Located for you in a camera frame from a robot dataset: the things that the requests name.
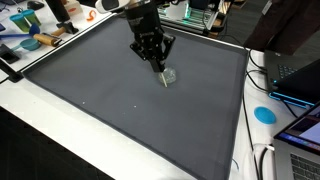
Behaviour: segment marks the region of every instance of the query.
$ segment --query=white table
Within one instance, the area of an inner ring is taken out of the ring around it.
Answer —
[[[262,64],[262,53],[253,51],[252,57]],[[249,63],[248,70],[253,68]],[[263,76],[252,76],[259,85],[264,86]],[[282,103],[258,91],[249,80],[244,92],[253,142],[271,143],[273,135],[294,118]],[[194,179],[147,148],[26,79],[19,83],[6,81],[0,85],[0,106],[115,179]],[[270,108],[277,116],[276,124],[265,125],[257,121],[253,115],[257,106]],[[304,110],[294,108],[294,111],[301,114]],[[232,164],[230,180],[256,179],[250,152],[242,110],[233,154],[240,169],[238,171]],[[275,179],[271,159],[268,153],[264,166],[265,179],[268,180]]]
[[[45,7],[42,9],[39,9],[35,11],[38,19],[41,22],[40,30],[42,32],[46,33],[52,33],[55,30],[57,30],[56,24],[58,21],[54,17],[53,13],[51,12],[49,6],[46,4],[46,1],[40,1],[45,4]],[[19,6],[23,9],[27,9],[27,2],[19,3]],[[97,10],[94,8],[88,7],[88,6],[81,6],[83,13],[76,14],[74,16],[71,16],[71,22],[73,23],[74,27],[78,28],[79,31],[76,34],[68,34],[64,33],[60,37],[65,42],[68,42],[74,38],[76,38],[78,35],[80,35],[83,32],[86,32],[93,26],[95,26],[98,22],[100,22],[103,19],[107,19],[111,16],[111,13],[106,14],[99,14]],[[2,11],[0,13],[0,23],[3,24],[6,27],[5,31],[0,32],[0,34],[16,34],[16,33],[23,33],[12,21],[10,21],[9,17],[11,15],[17,14],[17,6],[7,6],[10,11]],[[95,10],[97,12],[97,16],[94,18],[93,21],[88,22],[86,18],[89,15],[89,12],[91,10]],[[15,47],[18,45],[22,40],[27,38],[4,38],[0,40],[0,43],[6,44],[9,48]],[[15,71],[20,71],[24,67],[32,64],[33,62],[39,60],[42,56],[48,54],[49,52],[56,50],[58,48],[54,48],[51,46],[42,45],[39,49],[35,51],[27,51],[23,48],[20,48],[16,51],[16,53],[21,57],[21,59],[13,64],[10,65],[12,69]],[[0,81],[5,79],[7,76],[3,76],[3,72],[0,73]]]

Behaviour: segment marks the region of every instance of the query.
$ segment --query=small object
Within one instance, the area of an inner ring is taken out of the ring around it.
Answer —
[[[41,26],[41,23],[37,15],[34,13],[34,10],[28,9],[22,11],[21,14],[29,21],[30,24],[37,24],[38,26]]]
[[[59,43],[62,41],[62,39],[54,38],[51,36],[48,36],[47,34],[35,34],[33,36],[34,39],[38,40],[41,44],[45,44],[48,46],[57,47]]]
[[[117,9],[123,8],[130,3],[130,0],[98,0],[95,4],[99,13],[112,12]]]
[[[32,9],[34,11],[41,9],[44,7],[44,4],[39,1],[28,1],[27,8]]]
[[[87,18],[87,21],[88,21],[88,22],[93,21],[94,18],[96,17],[96,15],[97,15],[96,11],[95,11],[95,10],[91,10],[91,11],[89,12],[89,17]]]
[[[14,53],[5,44],[1,44],[0,46],[0,58],[5,60],[8,64],[12,64],[20,59],[19,56],[17,56],[16,53]]]
[[[51,33],[53,36],[60,36],[63,33],[69,33],[69,34],[75,34],[79,31],[79,29],[75,28],[71,22],[68,23],[59,23],[57,24],[57,27],[59,28],[55,32]]]
[[[66,8],[69,16],[73,16],[79,13],[82,13],[82,8],[80,6],[80,3],[78,1],[67,1],[67,4],[64,5],[64,8]]]
[[[160,82],[164,83],[166,87],[167,84],[175,82],[176,79],[176,70],[173,68],[167,67],[162,73],[159,73],[159,80]]]
[[[39,34],[40,28],[36,24],[32,24],[29,29],[29,34],[4,34],[0,35],[0,39],[2,38],[13,38],[13,37],[32,37],[34,34]]]
[[[9,79],[11,82],[16,83],[16,82],[20,81],[20,80],[23,78],[23,76],[21,75],[20,72],[15,72],[8,64],[6,64],[6,63],[3,62],[3,61],[0,61],[0,69],[9,76],[8,79]]]
[[[0,23],[0,32],[6,30],[6,28]]]
[[[29,32],[30,26],[28,22],[24,19],[22,14],[16,14],[10,16],[10,20],[14,22],[23,32]]]
[[[30,38],[23,40],[18,46],[11,48],[11,50],[16,51],[20,47],[29,51],[34,51],[40,47],[40,43],[38,40]]]
[[[270,109],[266,107],[257,107],[254,110],[254,115],[260,122],[264,124],[273,124],[276,122],[276,116]]]
[[[166,82],[166,79],[165,79],[164,76],[163,76],[163,73],[160,73],[160,74],[161,74],[161,78],[162,78],[162,82],[164,83],[164,86],[165,86],[165,87],[168,87],[167,82]]]
[[[66,22],[70,20],[70,16],[60,0],[46,0],[46,2],[59,22]]]

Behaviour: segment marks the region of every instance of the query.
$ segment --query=cup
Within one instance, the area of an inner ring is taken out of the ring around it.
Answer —
[[[11,50],[16,51],[21,47],[29,51],[34,51],[40,47],[40,43],[38,40],[30,38],[23,40],[18,46],[11,48]]]
[[[30,26],[28,22],[24,19],[22,14],[16,14],[10,16],[10,20],[14,22],[23,32],[29,32]]]
[[[36,23],[38,26],[41,25],[38,17],[34,13],[34,10],[28,9],[28,10],[22,11],[21,14],[29,21],[30,24]]]

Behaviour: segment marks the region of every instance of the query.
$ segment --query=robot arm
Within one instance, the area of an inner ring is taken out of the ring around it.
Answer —
[[[156,2],[143,0],[132,3],[126,7],[125,14],[135,38],[131,49],[142,60],[149,61],[154,72],[163,72],[175,37],[163,31]]]

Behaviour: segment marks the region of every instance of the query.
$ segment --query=laptop keyboard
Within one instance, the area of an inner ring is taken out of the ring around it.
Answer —
[[[297,71],[297,69],[290,68],[281,64],[278,64],[278,69],[281,79]]]
[[[291,154],[294,180],[320,180],[320,164]]]

